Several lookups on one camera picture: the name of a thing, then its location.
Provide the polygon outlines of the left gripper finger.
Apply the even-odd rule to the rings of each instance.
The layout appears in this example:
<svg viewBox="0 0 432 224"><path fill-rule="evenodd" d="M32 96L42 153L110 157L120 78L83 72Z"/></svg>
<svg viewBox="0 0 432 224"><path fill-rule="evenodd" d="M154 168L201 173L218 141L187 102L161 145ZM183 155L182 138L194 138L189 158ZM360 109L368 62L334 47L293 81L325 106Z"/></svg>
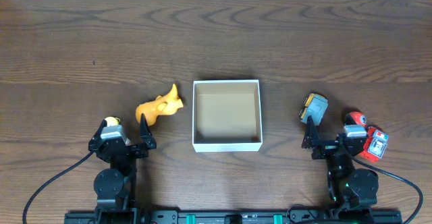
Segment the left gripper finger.
<svg viewBox="0 0 432 224"><path fill-rule="evenodd" d="M97 131L95 132L94 136L92 137L92 139L93 140L100 140L103 128L106 126L107 126L107 121L105 119L103 119L100 126L98 127Z"/></svg>
<svg viewBox="0 0 432 224"><path fill-rule="evenodd" d="M148 123L146 122L145 114L142 113L140 116L140 139L143 143L151 143L153 140L153 135L149 130Z"/></svg>

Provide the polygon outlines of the yellow grey toy truck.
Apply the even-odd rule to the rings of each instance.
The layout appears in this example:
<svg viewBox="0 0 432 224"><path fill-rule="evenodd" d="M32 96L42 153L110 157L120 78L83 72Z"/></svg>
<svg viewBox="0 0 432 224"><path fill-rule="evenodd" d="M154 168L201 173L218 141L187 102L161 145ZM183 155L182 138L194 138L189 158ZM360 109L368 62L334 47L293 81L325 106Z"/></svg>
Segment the yellow grey toy truck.
<svg viewBox="0 0 432 224"><path fill-rule="evenodd" d="M317 93L310 93L300 110L299 118L302 123L307 123L309 117L315 125L319 125L328 107L328 99Z"/></svg>

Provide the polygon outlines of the red toy car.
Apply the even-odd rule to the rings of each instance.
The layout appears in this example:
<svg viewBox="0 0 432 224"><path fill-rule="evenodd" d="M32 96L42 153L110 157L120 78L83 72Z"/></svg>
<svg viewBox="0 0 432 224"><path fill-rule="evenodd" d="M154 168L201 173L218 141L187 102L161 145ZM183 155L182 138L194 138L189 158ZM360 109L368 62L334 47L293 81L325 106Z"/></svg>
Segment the red toy car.
<svg viewBox="0 0 432 224"><path fill-rule="evenodd" d="M367 136L360 156L370 162L377 162L385 153L389 136L373 126L367 128Z"/></svg>

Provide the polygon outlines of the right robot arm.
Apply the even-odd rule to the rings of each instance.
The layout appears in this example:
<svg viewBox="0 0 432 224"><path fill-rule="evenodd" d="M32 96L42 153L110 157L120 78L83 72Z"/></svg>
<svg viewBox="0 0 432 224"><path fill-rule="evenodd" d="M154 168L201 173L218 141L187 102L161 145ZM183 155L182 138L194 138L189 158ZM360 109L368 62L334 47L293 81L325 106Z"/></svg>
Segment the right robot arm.
<svg viewBox="0 0 432 224"><path fill-rule="evenodd" d="M311 116L306 119L303 148L312 150L313 160L324 160L327 183L333 204L329 215L368 209L377 203L379 187L377 174L370 169L355 168L353 157L364 150L368 134L362 125L345 125L344 131L333 140L322 140Z"/></svg>

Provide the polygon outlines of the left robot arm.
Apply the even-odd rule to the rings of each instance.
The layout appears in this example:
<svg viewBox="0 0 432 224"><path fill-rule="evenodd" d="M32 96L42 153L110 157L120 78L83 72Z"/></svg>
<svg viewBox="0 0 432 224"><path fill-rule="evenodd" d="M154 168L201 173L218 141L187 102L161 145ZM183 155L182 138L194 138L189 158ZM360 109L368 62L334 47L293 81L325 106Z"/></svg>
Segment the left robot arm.
<svg viewBox="0 0 432 224"><path fill-rule="evenodd" d="M104 119L88 143L90 152L109 163L94 179L97 205L91 223L140 223L144 218L135 206L136 160L148 157L157 143L144 114L140 116L139 144L129 143L119 119L114 121Z"/></svg>

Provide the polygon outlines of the orange toy rhino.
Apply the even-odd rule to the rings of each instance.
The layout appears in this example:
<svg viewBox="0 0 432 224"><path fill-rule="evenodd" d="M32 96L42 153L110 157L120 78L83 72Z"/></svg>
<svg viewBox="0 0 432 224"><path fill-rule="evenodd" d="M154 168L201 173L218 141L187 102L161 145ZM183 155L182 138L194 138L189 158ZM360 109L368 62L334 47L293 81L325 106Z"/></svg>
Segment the orange toy rhino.
<svg viewBox="0 0 432 224"><path fill-rule="evenodd" d="M136 120L140 123L141 116L144 115L147 125L152 126L156 123L158 116L173 115L183 106L178 95L178 88L173 84L171 90L164 96L159 95L155 100L137 106Z"/></svg>

